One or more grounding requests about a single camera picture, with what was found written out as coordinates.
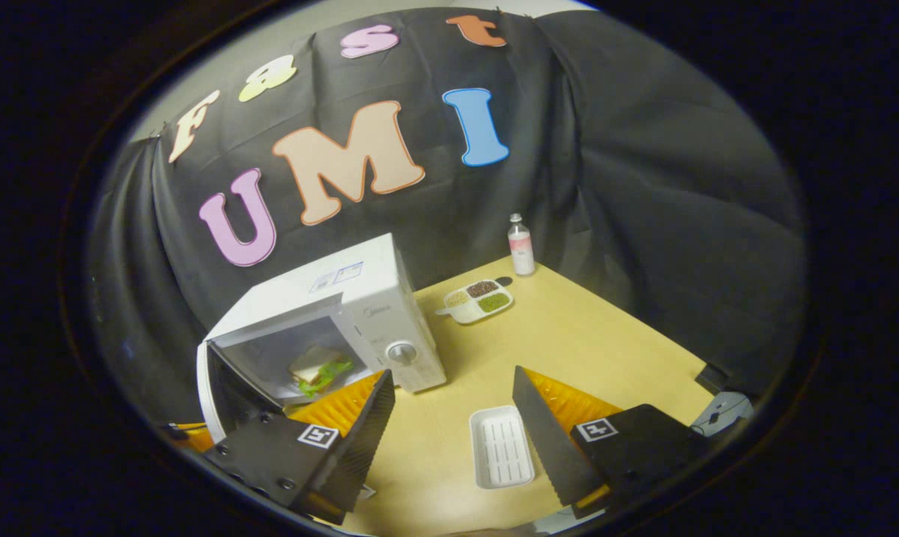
bottle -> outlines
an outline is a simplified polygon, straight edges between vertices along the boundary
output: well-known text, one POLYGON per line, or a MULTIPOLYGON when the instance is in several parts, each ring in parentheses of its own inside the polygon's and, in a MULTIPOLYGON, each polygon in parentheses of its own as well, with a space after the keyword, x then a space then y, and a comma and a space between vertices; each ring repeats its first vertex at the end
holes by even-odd
POLYGON ((520 276, 528 276, 535 272, 535 258, 532 256, 532 238, 528 227, 521 223, 521 214, 510 217, 512 227, 508 231, 510 250, 512 251, 512 268, 520 276))

white tray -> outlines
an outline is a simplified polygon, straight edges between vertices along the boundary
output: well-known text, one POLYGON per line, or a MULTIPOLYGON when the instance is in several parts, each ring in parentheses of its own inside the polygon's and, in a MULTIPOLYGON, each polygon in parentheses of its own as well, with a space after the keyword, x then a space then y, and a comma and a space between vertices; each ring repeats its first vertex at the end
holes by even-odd
POLYGON ((472 282, 467 286, 463 286, 462 288, 456 289, 453 292, 446 293, 446 296, 442 297, 442 303, 445 305, 445 308, 441 310, 436 310, 436 315, 452 315, 453 319, 456 319, 456 323, 460 325, 467 325, 476 322, 477 320, 484 319, 490 315, 495 315, 496 313, 503 312, 504 310, 509 309, 512 306, 512 303, 515 302, 515 298, 511 295, 506 288, 500 285, 498 282, 493 280, 477 280, 472 282), (493 289, 492 292, 487 292, 485 295, 472 296, 467 292, 467 289, 470 286, 488 282, 494 286, 496 289, 493 289), (449 305, 449 297, 456 295, 456 293, 462 293, 462 295, 466 296, 466 302, 463 302, 456 306, 449 305), (479 306, 479 301, 493 295, 506 295, 508 297, 508 303, 502 306, 499 309, 491 310, 491 312, 484 312, 482 308, 479 306))
POLYGON ((476 486, 504 489, 535 479, 525 428, 516 407, 487 408, 469 418, 476 486))

microwave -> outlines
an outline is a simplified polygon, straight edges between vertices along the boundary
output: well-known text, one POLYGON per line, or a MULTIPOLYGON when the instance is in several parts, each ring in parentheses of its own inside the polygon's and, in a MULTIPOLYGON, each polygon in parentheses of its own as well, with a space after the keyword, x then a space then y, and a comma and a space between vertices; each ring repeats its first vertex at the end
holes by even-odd
POLYGON ((198 395, 214 442, 226 435, 208 354, 216 354, 256 395, 285 407, 321 397, 304 394, 291 374, 295 361, 313 348, 353 363, 323 395, 384 369, 408 392, 445 383, 392 234, 257 284, 221 317, 197 347, 198 395))

table surface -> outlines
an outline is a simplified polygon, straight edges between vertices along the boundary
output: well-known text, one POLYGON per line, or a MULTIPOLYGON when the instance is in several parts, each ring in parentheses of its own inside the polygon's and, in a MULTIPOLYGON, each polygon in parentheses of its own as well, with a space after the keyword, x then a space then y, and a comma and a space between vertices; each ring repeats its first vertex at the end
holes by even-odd
POLYGON ((514 405, 521 365, 623 409, 643 403, 691 424, 712 400, 695 382, 704 362, 633 316, 536 264, 514 275, 506 257, 416 292, 447 383, 397 390, 366 485, 342 528, 380 537, 428 537, 530 523, 562 509, 531 446, 535 479, 509 489, 475 482, 469 417, 514 405), (442 297, 482 279, 510 276, 512 306, 472 325, 434 312, 442 297))

black cloth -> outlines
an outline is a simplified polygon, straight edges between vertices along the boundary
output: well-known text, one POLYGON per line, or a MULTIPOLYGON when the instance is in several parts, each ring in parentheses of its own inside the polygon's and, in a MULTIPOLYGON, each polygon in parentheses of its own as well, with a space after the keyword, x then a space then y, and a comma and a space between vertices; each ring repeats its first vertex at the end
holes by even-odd
MULTIPOLYGON (((418 289, 508 254, 520 212, 536 260, 645 321, 759 394, 797 340, 804 308, 804 222, 792 176, 739 106, 673 52, 604 14, 538 19, 469 9, 398 11, 272 43, 214 89, 193 144, 167 156, 177 118, 128 144, 105 178, 88 244, 89 299, 101 351, 154 421, 201 421, 197 344, 251 286, 392 232, 418 289), (464 40, 450 17, 493 21, 504 47, 464 40), (376 24, 401 41, 348 59, 339 41, 376 24), (248 102, 245 78, 295 55, 289 81, 248 102), (442 94, 492 92, 506 160, 468 167, 442 94), (425 179, 386 195, 367 187, 303 225, 303 201, 276 140, 316 127, 345 144, 354 113, 398 101, 398 125, 425 179), (254 225, 230 186, 249 168, 275 223, 267 259, 235 266, 198 217, 220 192, 235 233, 254 225)), ((367 184, 372 180, 367 172, 367 184)))

